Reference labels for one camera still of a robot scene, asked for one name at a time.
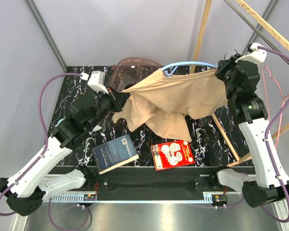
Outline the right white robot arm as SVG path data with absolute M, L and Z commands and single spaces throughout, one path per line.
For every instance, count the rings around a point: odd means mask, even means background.
M 209 178 L 210 187 L 219 191 L 226 186 L 240 192 L 250 207 L 285 199 L 285 193 L 289 195 L 289 177 L 271 135 L 265 132 L 269 120 L 263 101 L 255 93 L 260 80 L 257 64 L 236 54 L 218 62 L 215 76 L 225 84 L 229 111 L 246 139 L 256 176 L 223 167 Z

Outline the pink wire hanger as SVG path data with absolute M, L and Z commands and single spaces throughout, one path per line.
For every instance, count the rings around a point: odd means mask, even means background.
M 283 94 L 280 84 L 276 78 L 272 76 L 268 66 L 262 68 L 262 80 L 267 104 L 268 119 L 271 121 L 275 117 L 276 113 L 284 107 L 285 103 L 289 99 L 289 93 Z M 279 119 L 277 120 L 278 128 L 272 135 L 276 149 L 280 136 L 289 130 L 289 122 L 282 126 L 282 120 L 283 114 L 279 116 Z

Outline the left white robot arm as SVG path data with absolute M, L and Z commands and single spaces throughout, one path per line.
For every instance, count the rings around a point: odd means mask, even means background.
M 0 178 L 1 196 L 7 198 L 13 213 L 28 216 L 54 196 L 79 188 L 88 191 L 94 186 L 93 174 L 87 167 L 77 167 L 51 180 L 44 177 L 78 148 L 109 112 L 121 111 L 128 97 L 108 87 L 96 99 L 83 95 L 70 105 L 44 147 L 15 175 Z

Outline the beige t shirt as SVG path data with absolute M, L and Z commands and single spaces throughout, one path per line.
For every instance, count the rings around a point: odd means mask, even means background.
M 197 120 L 227 105 L 224 83 L 214 73 L 211 69 L 167 77 L 159 69 L 123 90 L 130 97 L 112 120 L 126 120 L 129 131 L 145 124 L 164 139 L 191 142 L 185 116 Z

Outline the blue hanger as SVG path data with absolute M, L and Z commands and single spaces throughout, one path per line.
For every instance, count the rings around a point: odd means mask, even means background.
M 230 49 L 224 54 L 221 60 L 227 60 L 230 58 L 230 56 L 235 55 L 237 53 L 238 52 L 236 49 Z M 192 66 L 192 65 L 210 67 L 211 69 L 215 69 L 215 70 L 217 70 L 218 68 L 218 64 L 211 64 L 211 63 L 200 62 L 200 61 L 183 61 L 183 62 L 176 62 L 176 63 L 165 65 L 161 68 L 161 70 L 164 72 L 166 77 L 171 77 L 175 73 L 175 71 L 178 69 L 178 67 Z

